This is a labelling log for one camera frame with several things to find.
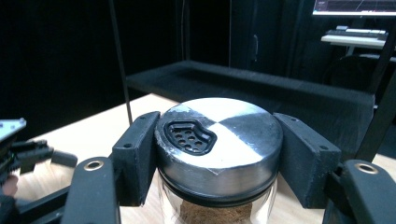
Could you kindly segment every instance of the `table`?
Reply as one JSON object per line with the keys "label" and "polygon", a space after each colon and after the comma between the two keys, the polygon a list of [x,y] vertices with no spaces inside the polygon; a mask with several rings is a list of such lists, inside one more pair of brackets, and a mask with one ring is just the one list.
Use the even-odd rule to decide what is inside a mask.
{"label": "table", "polygon": [[377,38],[344,35],[325,35],[320,40],[330,42],[332,45],[348,47],[346,55],[352,55],[355,48],[382,49],[385,45],[385,40]]}
{"label": "table", "polygon": [[[177,102],[158,95],[149,94],[131,102],[133,118],[151,112],[165,112]],[[129,127],[125,105],[119,105],[92,117],[72,123],[58,130],[45,133],[35,138],[48,140],[49,146],[56,150],[73,153],[78,162],[91,157],[105,156]],[[396,161],[377,156],[375,163],[392,170],[396,179]],[[73,169],[52,165],[49,161],[38,164],[35,171],[20,176],[18,198],[36,200],[58,189],[68,186],[71,182]],[[146,204],[143,207],[122,207],[120,209],[122,223],[162,223],[162,210],[158,196],[157,174],[155,174]],[[280,175],[276,201],[270,216],[271,223],[321,223],[322,209],[303,209],[292,194],[288,184]]]}

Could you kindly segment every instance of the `shaker lid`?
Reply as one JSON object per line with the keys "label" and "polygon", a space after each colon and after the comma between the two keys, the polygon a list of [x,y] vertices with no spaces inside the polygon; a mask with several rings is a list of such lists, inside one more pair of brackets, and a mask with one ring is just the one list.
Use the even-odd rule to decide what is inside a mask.
{"label": "shaker lid", "polygon": [[160,174],[168,185],[227,203],[267,189],[277,174],[283,133],[264,109],[205,98],[176,105],[155,130]]}

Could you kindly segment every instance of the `wooden table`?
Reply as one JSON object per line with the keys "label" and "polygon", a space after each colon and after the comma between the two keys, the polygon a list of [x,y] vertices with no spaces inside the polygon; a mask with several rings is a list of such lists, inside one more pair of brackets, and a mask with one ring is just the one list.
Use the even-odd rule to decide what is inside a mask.
{"label": "wooden table", "polygon": [[[165,112],[177,102],[150,94],[131,102],[133,118],[151,112]],[[120,105],[72,123],[61,129],[43,134],[35,138],[48,140],[49,146],[56,150],[78,156],[78,162],[91,157],[105,156],[129,127],[126,106]],[[396,179],[394,160],[377,156],[375,163],[390,171]],[[71,182],[73,169],[59,165],[51,165],[49,161],[38,164],[35,171],[20,176],[18,198],[36,200],[53,191],[68,186]],[[120,209],[122,223],[162,223],[162,210],[158,196],[157,174],[155,174],[146,204],[143,207],[122,207]],[[276,201],[270,216],[271,223],[321,223],[323,210],[303,209],[285,180],[278,177]]]}

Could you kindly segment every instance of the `spice jar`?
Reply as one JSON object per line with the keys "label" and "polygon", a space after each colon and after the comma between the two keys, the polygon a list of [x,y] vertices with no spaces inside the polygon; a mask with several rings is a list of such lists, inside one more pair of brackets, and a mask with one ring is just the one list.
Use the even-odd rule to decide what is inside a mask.
{"label": "spice jar", "polygon": [[205,98],[157,123],[164,223],[267,223],[283,133],[264,109]]}

